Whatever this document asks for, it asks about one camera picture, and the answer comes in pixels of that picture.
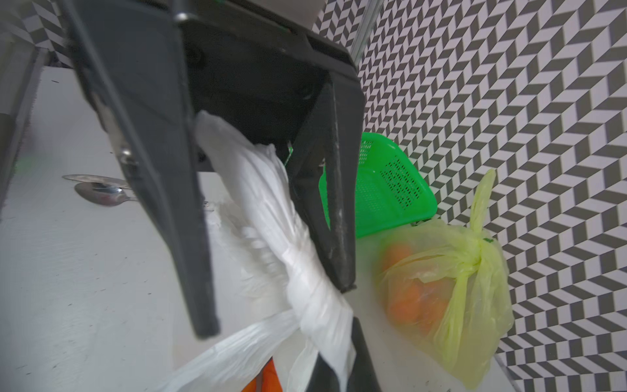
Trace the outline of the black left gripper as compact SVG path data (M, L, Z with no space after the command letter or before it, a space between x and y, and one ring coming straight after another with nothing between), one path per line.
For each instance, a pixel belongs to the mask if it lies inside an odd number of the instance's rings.
M220 323L194 109L273 145L281 160L293 152L297 212L335 287L355 288L364 97L344 47L251 1L172 1L171 12L157 1L60 6L84 94L168 246L197 337Z

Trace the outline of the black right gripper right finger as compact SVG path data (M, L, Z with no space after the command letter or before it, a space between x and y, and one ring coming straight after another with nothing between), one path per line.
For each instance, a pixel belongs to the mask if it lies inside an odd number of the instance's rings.
M349 392L381 392L377 375L367 349L367 343L358 318L353 319L352 343L356 352L354 367L349 377Z

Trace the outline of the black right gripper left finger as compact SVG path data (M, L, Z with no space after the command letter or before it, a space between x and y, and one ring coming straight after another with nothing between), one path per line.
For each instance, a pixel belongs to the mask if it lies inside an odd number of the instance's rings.
M306 392L339 392L340 385L334 371L319 354Z

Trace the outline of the orange fruit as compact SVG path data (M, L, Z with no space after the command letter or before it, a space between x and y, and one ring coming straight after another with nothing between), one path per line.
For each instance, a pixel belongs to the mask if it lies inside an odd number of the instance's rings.
M273 359L269 360L260 373L243 388L242 392L282 392Z

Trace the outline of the white printed plastic bag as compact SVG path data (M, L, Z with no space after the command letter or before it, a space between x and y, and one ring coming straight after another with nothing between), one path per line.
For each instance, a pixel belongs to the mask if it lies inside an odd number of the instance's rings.
M287 172L272 145L255 145L224 119L197 115L195 136L225 184L223 217L241 240L237 249L250 294L282 311L225 338L175 372L164 391L238 391L294 333L333 370L347 390L356 350L354 312L328 278L310 232L292 202Z

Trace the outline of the yellow-green plastic bag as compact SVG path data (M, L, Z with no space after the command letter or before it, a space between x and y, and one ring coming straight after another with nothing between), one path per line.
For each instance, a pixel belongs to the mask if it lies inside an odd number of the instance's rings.
M470 390L514 324L506 258L484 227L495 180L493 169L481 179L467 225L437 218L383 233L373 267L390 323Z

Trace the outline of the metal spoon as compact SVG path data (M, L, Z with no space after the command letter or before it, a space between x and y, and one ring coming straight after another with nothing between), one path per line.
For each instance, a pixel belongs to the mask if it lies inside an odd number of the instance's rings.
M74 187L76 193L86 201L104 207L117 207L125 202L137 202L136 197L129 196L122 188L101 183L79 183Z

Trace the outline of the metal knife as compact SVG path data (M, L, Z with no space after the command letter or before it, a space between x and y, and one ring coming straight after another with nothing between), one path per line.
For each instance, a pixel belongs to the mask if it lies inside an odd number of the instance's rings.
M96 176L96 175L86 175L86 174L73 174L73 175L64 175L63 179L68 181L76 181L81 183L101 183L108 186L114 186L121 189L131 189L129 184L118 178L112 178L108 176Z

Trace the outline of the green plastic basket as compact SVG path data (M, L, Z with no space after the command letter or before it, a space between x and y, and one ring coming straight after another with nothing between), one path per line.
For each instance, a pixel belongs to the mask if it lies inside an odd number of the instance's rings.
M433 218L438 202L428 183L392 140L364 132L354 195L354 237Z

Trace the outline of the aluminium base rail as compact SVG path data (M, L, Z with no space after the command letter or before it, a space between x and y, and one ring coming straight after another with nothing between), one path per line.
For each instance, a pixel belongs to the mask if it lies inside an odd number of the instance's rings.
M48 50L1 40L1 200L6 199L21 138L34 104Z

